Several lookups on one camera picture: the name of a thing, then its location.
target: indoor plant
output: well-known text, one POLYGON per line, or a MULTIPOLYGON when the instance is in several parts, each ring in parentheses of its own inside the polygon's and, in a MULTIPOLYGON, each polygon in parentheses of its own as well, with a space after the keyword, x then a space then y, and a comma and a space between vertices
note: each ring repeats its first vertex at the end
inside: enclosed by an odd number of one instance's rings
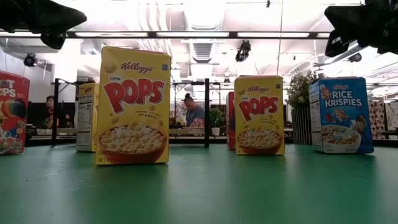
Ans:
POLYGON ((311 116, 308 88, 314 81, 323 78, 323 73, 308 71, 292 78, 287 90, 286 102, 292 106, 294 144, 311 144, 311 116))
POLYGON ((212 108, 209 110, 209 117, 212 123, 211 132, 215 136, 220 135, 220 123, 223 117, 223 112, 218 108, 212 108))

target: cardboard box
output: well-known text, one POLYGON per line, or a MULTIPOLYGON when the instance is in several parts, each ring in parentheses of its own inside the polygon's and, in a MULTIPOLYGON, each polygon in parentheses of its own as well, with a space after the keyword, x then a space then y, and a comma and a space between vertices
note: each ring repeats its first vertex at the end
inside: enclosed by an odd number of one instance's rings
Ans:
POLYGON ((104 47, 96 164, 169 161, 171 57, 104 47))
POLYGON ((372 153, 364 78, 322 78, 309 88, 312 145, 326 153, 372 153))
POLYGON ((283 155, 282 77, 239 77, 234 84, 239 155, 283 155))
POLYGON ((226 143, 228 150, 235 150, 234 92, 226 95, 226 143))
POLYGON ((0 72, 0 155, 24 152, 28 96, 27 78, 0 72))
POLYGON ((95 152, 99 83, 79 86, 76 151, 95 152))

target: cereal box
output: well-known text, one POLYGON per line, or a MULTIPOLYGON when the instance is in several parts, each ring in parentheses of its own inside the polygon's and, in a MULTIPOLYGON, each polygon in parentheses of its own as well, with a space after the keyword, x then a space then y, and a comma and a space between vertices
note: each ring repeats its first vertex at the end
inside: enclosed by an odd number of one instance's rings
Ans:
POLYGON ((234 96, 236 153, 285 154, 282 77, 239 77, 234 96))
POLYGON ((95 152, 99 83, 79 86, 76 150, 95 152))
POLYGON ((226 95, 226 143, 229 150, 235 150, 234 92, 226 95))
POLYGON ((364 78, 322 78, 309 88, 312 145, 326 153, 372 153, 364 78))
POLYGON ((0 72, 0 155, 24 152, 29 80, 0 72))
POLYGON ((102 49, 97 164, 169 161, 170 64, 163 53, 102 49))

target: wall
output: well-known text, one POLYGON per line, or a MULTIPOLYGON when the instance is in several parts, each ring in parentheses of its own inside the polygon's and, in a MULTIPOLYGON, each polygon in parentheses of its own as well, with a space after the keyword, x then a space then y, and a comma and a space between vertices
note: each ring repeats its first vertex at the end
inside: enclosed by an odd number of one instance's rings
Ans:
POLYGON ((51 72, 42 68, 28 68, 23 61, 11 55, 5 54, 0 48, 0 70, 26 77, 30 80, 29 101, 44 103, 45 98, 53 95, 51 86, 51 72))

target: green tabletop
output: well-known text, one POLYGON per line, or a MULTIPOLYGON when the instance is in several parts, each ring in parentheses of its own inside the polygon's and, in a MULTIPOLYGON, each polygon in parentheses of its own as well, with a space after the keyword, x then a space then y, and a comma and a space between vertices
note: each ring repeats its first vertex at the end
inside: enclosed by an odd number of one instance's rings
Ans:
POLYGON ((74 146, 1 156, 0 223, 398 223, 398 149, 237 156, 171 146, 160 165, 93 164, 74 146))

